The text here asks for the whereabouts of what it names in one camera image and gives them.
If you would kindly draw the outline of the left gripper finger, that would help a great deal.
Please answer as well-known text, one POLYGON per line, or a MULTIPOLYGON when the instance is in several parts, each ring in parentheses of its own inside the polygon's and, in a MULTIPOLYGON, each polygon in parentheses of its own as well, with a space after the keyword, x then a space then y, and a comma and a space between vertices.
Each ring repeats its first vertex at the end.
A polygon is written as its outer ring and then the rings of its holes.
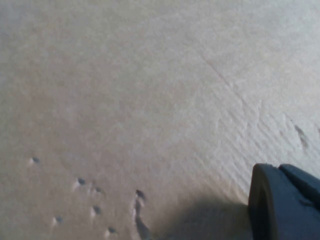
POLYGON ((255 240, 318 240, 320 180, 291 164, 257 163, 248 214, 255 240))

